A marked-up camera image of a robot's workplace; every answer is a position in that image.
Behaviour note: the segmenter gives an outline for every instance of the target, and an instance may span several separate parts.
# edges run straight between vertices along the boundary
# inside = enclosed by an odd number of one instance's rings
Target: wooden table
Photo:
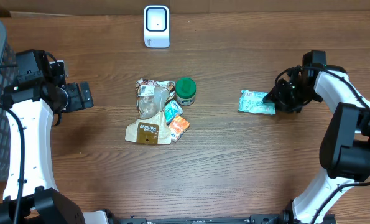
[[[118,217],[239,217],[279,213],[320,168],[331,119],[324,103],[300,114],[238,112],[240,90],[269,91],[277,74],[326,50],[370,100],[370,11],[182,14],[171,17],[169,49],[143,43],[142,16],[3,19],[16,52],[64,59],[70,82],[88,81],[95,107],[64,114],[52,128],[58,188],[83,211]],[[178,143],[124,140],[140,78],[192,77],[196,102]],[[0,183],[0,203],[5,183]],[[350,190],[331,210],[338,223],[370,223],[370,187]]]

